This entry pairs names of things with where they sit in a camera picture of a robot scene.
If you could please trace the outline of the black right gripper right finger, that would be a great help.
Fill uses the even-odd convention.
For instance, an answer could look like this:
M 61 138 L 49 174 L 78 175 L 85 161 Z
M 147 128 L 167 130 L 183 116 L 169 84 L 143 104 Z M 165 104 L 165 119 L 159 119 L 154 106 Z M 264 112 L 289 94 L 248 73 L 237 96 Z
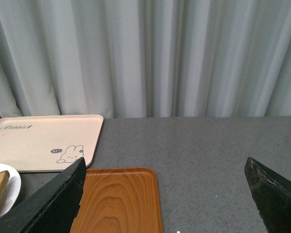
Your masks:
M 251 157 L 244 173 L 267 232 L 291 233 L 291 181 Z

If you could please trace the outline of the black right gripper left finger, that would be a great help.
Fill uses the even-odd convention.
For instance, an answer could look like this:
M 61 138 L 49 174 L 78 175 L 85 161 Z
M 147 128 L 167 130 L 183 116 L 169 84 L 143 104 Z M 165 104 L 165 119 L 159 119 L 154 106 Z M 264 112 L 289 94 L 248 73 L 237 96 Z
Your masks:
M 68 233 L 80 209 L 86 177 L 80 158 L 0 217 L 0 233 Z

